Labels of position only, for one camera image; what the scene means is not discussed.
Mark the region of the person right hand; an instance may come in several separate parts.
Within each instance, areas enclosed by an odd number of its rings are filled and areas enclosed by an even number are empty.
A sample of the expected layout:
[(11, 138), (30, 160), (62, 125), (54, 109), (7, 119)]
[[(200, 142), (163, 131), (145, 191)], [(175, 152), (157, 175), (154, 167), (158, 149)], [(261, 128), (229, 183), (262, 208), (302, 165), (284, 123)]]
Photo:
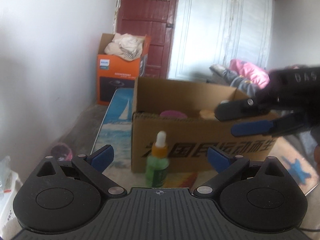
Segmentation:
[(317, 169), (319, 169), (320, 166), (320, 145), (317, 145), (315, 147), (315, 150), (313, 152), (314, 161), (316, 163)]

